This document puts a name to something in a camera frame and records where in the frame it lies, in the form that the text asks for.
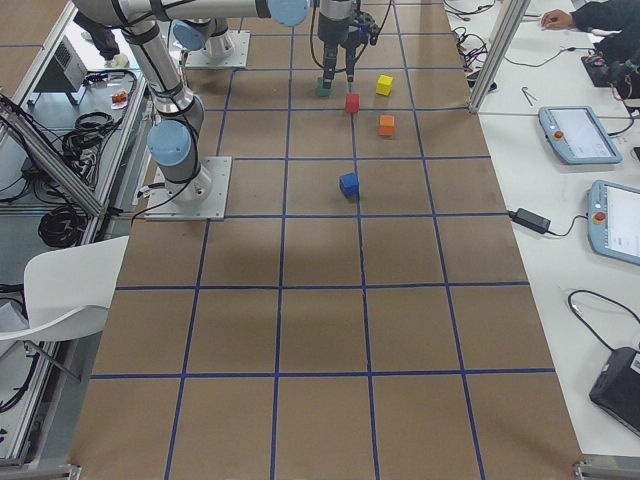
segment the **yellow cube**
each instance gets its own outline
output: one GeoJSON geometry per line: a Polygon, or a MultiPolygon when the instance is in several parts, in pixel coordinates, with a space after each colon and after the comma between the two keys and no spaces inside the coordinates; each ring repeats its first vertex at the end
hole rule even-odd
{"type": "Polygon", "coordinates": [[[378,85],[376,86],[376,93],[378,95],[384,95],[388,97],[391,93],[391,87],[393,86],[393,77],[388,75],[380,75],[378,77],[378,85]]]}

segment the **chair leg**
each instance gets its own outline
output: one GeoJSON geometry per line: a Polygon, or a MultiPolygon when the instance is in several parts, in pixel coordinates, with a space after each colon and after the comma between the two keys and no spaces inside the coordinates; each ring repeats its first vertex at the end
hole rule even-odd
{"type": "Polygon", "coordinates": [[[75,373],[73,373],[71,370],[69,370],[62,363],[57,361],[55,358],[53,358],[51,355],[49,355],[47,352],[45,352],[42,348],[40,348],[38,345],[33,343],[31,340],[25,340],[24,343],[29,345],[29,347],[33,348],[36,352],[38,352],[40,355],[42,355],[46,360],[48,360],[53,365],[58,367],[63,373],[66,373],[71,378],[73,378],[76,382],[80,383],[80,375],[76,375],[75,373]]]}

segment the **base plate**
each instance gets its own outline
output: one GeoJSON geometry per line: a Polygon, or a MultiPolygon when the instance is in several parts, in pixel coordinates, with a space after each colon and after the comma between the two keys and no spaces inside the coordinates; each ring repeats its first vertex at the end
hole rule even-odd
{"type": "Polygon", "coordinates": [[[231,55],[229,55],[228,57],[215,59],[205,55],[201,51],[189,52],[186,68],[206,68],[215,70],[232,67],[246,67],[247,58],[249,56],[249,32],[244,30],[229,30],[227,34],[231,37],[231,40],[236,47],[231,55]]]}
{"type": "MultiPolygon", "coordinates": [[[[227,193],[229,192],[229,180],[231,178],[231,157],[204,157],[202,168],[206,168],[213,179],[211,192],[207,198],[201,201],[189,203],[177,203],[170,201],[160,205],[168,198],[167,191],[159,188],[151,191],[148,208],[154,207],[144,214],[147,220],[223,220],[227,207],[227,193]]],[[[158,168],[154,182],[164,182],[164,175],[158,168]]]]}

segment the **human hand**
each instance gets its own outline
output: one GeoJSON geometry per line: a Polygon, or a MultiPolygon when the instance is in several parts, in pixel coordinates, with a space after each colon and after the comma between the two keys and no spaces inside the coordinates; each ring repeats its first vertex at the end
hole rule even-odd
{"type": "Polygon", "coordinates": [[[540,24],[542,25],[542,28],[549,28],[552,30],[572,28],[576,26],[571,14],[562,10],[551,10],[550,12],[545,13],[542,16],[540,24]]]}

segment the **orange cube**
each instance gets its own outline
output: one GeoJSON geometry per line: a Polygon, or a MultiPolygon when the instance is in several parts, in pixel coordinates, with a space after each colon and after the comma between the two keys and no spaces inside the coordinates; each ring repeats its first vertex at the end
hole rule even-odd
{"type": "Polygon", "coordinates": [[[391,137],[396,131],[396,119],[393,115],[380,115],[378,124],[378,135],[381,137],[391,137]]]}

